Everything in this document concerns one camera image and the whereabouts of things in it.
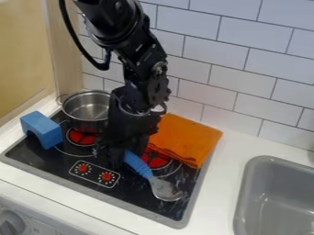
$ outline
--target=stovetop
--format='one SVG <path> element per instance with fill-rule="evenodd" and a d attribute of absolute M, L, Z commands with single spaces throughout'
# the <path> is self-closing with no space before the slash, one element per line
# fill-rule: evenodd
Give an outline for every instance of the stovetop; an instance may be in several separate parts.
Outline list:
<path fill-rule="evenodd" d="M 187 224 L 210 157 L 196 170 L 147 149 L 141 158 L 153 174 L 184 191 L 179 201 L 163 202 L 153 196 L 148 181 L 126 164 L 112 169 L 106 159 L 93 156 L 96 134 L 71 129 L 61 111 L 51 119 L 62 127 L 62 143 L 44 150 L 34 135 L 28 135 L 5 152 L 1 161 L 172 228 Z"/>

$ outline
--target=black stovetop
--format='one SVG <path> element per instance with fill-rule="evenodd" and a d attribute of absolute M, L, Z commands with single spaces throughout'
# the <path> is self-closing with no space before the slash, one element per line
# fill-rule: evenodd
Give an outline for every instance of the black stovetop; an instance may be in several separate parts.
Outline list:
<path fill-rule="evenodd" d="M 184 191 L 181 200 L 163 202 L 153 196 L 148 181 L 134 173 L 127 165 L 110 169 L 106 159 L 101 156 L 95 158 L 92 154 L 93 146 L 88 145 L 90 141 L 93 142 L 93 137 L 80 137 L 71 133 L 61 111 L 51 119 L 62 126 L 62 143 L 44 150 L 37 138 L 29 135 L 9 150 L 5 157 L 171 220 L 183 219 L 200 170 L 148 150 L 142 159 L 150 165 L 154 175 L 177 184 Z M 75 144 L 69 138 L 86 145 L 82 147 L 81 143 Z"/>

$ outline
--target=blue block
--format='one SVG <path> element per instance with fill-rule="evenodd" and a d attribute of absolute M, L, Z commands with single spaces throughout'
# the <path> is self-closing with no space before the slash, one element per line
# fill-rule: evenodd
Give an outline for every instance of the blue block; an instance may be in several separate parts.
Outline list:
<path fill-rule="evenodd" d="M 30 131 L 34 133 L 45 150 L 62 142 L 62 128 L 60 125 L 39 111 L 21 117 L 20 121 L 24 133 L 27 135 Z"/>

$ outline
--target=toy stove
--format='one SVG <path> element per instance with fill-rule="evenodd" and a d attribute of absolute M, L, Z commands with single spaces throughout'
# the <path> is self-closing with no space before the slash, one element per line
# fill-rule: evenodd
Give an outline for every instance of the toy stove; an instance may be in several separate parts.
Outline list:
<path fill-rule="evenodd" d="M 5 152 L 1 161 L 172 228 L 187 224 L 210 157 L 196 170 L 147 149 L 141 158 L 153 174 L 177 184 L 185 194 L 177 202 L 163 202 L 153 196 L 148 181 L 126 164 L 110 169 L 106 159 L 94 157 L 97 133 L 70 129 L 61 111 L 51 119 L 62 127 L 62 143 L 44 150 L 37 138 L 29 135 Z"/>

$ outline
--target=metal spoon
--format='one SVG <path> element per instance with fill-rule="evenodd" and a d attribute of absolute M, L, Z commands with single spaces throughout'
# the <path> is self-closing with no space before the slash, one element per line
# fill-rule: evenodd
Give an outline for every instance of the metal spoon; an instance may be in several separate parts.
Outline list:
<path fill-rule="evenodd" d="M 124 162 L 150 182 L 152 193 L 156 198 L 166 202 L 174 202 L 182 198 L 183 192 L 176 185 L 153 176 L 151 168 L 133 152 L 126 151 Z"/>

